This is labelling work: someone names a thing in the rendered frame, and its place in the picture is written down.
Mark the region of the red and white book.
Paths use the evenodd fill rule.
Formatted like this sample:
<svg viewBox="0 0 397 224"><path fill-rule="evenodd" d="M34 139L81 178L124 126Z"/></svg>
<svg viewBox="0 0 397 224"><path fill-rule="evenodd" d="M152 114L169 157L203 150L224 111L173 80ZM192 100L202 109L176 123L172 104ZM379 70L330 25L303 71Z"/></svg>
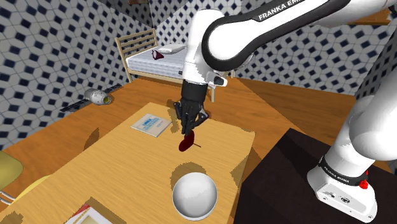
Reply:
<svg viewBox="0 0 397 224"><path fill-rule="evenodd" d="M64 224L112 224L92 206L83 204Z"/></svg>

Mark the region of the grey satellite model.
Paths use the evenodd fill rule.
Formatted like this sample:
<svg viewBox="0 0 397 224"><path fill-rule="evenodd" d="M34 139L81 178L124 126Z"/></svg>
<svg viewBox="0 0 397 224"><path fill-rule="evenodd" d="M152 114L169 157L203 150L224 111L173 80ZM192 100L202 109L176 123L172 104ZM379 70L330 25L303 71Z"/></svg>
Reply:
<svg viewBox="0 0 397 224"><path fill-rule="evenodd" d="M112 102L110 93L118 90L121 87L122 86L120 84L117 84L105 90L89 88L87 91L85 91L84 96L80 101L63 107L60 111L63 113L74 112L79 110L80 108L88 106L89 104L95 104L97 106L108 105Z"/></svg>

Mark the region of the dark robot stand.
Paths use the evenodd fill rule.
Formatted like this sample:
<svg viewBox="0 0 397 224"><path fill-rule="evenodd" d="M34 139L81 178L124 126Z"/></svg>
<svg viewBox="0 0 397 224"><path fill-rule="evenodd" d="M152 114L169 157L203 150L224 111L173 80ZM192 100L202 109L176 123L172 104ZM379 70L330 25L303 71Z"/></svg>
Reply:
<svg viewBox="0 0 397 224"><path fill-rule="evenodd" d="M366 224L323 202L307 173L329 145L289 129L242 183L233 224ZM369 168L378 205L368 224L397 224L397 176Z"/></svg>

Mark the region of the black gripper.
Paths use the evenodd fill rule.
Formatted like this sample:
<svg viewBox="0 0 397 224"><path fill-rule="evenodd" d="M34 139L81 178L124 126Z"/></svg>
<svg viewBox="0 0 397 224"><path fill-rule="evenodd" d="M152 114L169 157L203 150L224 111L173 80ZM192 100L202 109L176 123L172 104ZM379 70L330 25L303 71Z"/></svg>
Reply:
<svg viewBox="0 0 397 224"><path fill-rule="evenodd" d="M204 111L204 101L208 84L190 83L183 81L180 102L174 102L177 119L181 121L181 133L189 136L193 129L208 119Z"/></svg>

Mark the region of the dark red fruit with stem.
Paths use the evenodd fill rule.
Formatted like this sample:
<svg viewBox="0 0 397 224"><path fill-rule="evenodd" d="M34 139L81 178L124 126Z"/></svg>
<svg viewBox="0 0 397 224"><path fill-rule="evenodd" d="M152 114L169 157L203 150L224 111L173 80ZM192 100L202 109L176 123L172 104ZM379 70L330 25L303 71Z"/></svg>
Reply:
<svg viewBox="0 0 397 224"><path fill-rule="evenodd" d="M184 135L184 138L180 142L178 149L179 151L184 152L194 144L195 144L195 133L193 130L191 130L189 134Z"/></svg>

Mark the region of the white bowl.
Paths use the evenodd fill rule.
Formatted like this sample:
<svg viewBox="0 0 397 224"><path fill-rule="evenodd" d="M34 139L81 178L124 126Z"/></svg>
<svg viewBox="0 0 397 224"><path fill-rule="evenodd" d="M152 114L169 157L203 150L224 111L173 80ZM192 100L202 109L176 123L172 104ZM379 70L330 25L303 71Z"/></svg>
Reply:
<svg viewBox="0 0 397 224"><path fill-rule="evenodd" d="M174 208L189 221L207 218L216 207L217 201L218 189L215 182L201 172L185 174L172 189Z"/></svg>

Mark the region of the yellow chair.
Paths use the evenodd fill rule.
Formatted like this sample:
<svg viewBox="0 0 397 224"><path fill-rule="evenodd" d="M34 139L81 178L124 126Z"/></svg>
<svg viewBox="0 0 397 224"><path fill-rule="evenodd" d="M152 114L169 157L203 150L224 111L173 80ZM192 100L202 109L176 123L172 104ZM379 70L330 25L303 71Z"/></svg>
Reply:
<svg viewBox="0 0 397 224"><path fill-rule="evenodd" d="M21 198L23 195L31 191L33 188L38 186L44 180L50 177L50 175L44 176L31 185L29 185L18 197L12 197L7 194L3 189L16 180L23 171L23 165L20 161L13 158L9 154L0 150L0 202L6 205L11 205L14 201Z"/></svg>

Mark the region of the light wooden table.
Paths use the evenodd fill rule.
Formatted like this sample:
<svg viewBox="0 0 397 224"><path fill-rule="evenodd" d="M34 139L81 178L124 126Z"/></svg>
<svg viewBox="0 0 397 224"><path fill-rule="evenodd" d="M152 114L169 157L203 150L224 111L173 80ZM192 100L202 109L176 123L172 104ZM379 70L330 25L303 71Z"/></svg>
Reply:
<svg viewBox="0 0 397 224"><path fill-rule="evenodd" d="M172 123L158 137L130 127L147 113ZM209 119L181 152L180 130L173 109L145 105L0 212L0 221L12 224L14 213L22 224L64 224L93 198L126 224L227 224L255 133ZM218 201L207 218L188 221L173 206L172 185L200 171L216 183Z"/></svg>

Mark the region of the blue and white booklet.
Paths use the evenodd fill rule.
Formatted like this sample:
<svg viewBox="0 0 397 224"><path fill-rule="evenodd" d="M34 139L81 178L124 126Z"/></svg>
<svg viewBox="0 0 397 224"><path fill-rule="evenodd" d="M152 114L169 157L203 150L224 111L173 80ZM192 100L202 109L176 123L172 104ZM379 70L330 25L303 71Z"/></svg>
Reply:
<svg viewBox="0 0 397 224"><path fill-rule="evenodd" d="M130 127L153 137L158 137L172 122L159 116L145 114Z"/></svg>

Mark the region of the wooden bed with white mattress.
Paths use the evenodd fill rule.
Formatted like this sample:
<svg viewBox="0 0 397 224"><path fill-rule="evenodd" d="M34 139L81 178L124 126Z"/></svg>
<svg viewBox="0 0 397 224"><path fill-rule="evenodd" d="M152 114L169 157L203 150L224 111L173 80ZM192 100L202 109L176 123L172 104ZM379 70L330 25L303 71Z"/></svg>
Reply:
<svg viewBox="0 0 397 224"><path fill-rule="evenodd" d="M134 75L181 84L187 49L176 53L164 53L156 59L157 35L154 29L141 31L119 38L115 42L129 80Z"/></svg>

